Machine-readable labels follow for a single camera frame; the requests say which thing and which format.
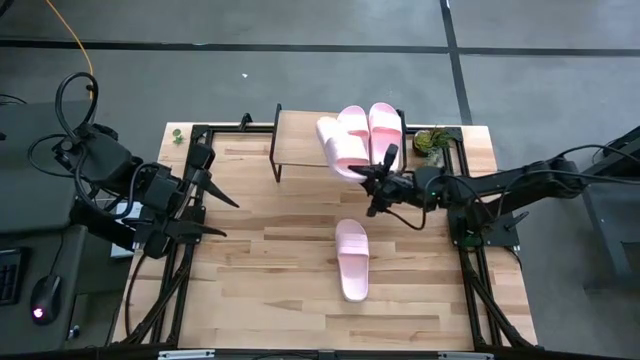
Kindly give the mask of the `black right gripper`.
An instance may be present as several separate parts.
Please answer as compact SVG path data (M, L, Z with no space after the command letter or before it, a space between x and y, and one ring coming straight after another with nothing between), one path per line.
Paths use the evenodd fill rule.
M387 147L383 161L376 165L349 165L347 169L353 174L355 182L363 182L362 186L371 203L366 210L368 217L378 213L390 214L393 204L408 204L424 209L424 190L419 188L412 176L391 170L399 147L391 144Z

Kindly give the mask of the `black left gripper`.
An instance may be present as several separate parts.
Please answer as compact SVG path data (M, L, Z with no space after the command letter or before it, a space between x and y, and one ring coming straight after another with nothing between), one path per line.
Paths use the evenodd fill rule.
M215 152L210 146L197 143L188 152L184 179L174 176L170 168L159 163L142 163L136 167L132 186L134 200L142 204L142 210L133 220L133 241L142 246L145 255L153 259L165 256L171 241L195 244L202 235L227 236L224 231L196 220L195 211L187 206L198 187L232 207L239 207L211 180L209 168L214 159Z

